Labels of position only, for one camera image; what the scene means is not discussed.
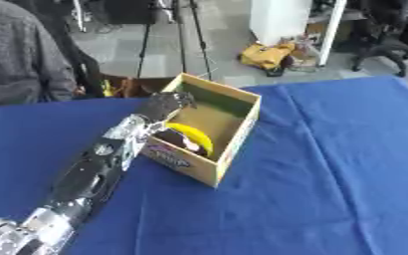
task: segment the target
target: yellow banana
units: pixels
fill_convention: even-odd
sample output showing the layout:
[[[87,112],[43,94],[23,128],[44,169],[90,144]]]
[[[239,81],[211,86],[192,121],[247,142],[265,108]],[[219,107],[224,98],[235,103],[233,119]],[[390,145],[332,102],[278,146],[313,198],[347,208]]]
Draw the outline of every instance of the yellow banana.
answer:
[[[207,136],[201,130],[195,127],[190,127],[190,126],[186,126],[183,124],[173,124],[173,123],[167,124],[167,127],[184,133],[190,140],[203,146],[204,149],[207,151],[207,156],[210,156],[213,153],[212,140],[209,138],[209,136]]]
[[[111,84],[109,83],[109,80],[104,80],[102,89],[103,89],[103,95],[105,97],[109,98],[113,96],[112,87],[111,87]]]

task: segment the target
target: cardboard box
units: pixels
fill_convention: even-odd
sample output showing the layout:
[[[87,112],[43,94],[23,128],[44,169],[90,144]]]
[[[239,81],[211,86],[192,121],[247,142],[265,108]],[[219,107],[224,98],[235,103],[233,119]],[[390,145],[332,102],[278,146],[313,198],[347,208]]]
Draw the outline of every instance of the cardboard box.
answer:
[[[114,88],[117,98],[143,98],[162,91],[174,77],[165,78],[131,78],[102,74]]]
[[[172,120],[198,128],[214,143],[214,153],[199,156],[152,137],[143,153],[154,160],[217,187],[257,121],[261,97],[187,74],[179,75],[164,92],[190,92],[197,109],[187,108]]]

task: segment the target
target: chair wheel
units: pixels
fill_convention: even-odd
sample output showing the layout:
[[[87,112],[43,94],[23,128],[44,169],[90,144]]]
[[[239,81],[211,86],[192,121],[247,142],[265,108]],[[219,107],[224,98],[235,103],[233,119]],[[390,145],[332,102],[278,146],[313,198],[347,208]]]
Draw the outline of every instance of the chair wheel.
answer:
[[[354,67],[351,68],[351,70],[352,70],[352,72],[359,72],[359,71],[362,70],[362,68],[358,67],[358,66],[354,66]]]

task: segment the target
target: banana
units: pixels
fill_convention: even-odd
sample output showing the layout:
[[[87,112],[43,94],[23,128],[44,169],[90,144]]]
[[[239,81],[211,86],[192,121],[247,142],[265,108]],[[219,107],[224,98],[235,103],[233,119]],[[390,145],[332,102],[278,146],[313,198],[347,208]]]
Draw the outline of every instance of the banana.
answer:
[[[207,156],[210,156],[213,153],[212,140],[201,130],[195,127],[174,123],[167,124],[167,127],[184,133],[190,140],[203,146],[204,149],[207,151]]]

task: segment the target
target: gray sweater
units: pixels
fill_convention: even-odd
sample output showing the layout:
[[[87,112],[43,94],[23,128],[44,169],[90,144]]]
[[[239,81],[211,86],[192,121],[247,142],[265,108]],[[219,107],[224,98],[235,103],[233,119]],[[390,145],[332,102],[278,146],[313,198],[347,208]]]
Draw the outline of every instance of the gray sweater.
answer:
[[[43,25],[0,0],[0,105],[68,101],[75,88],[71,66]]]

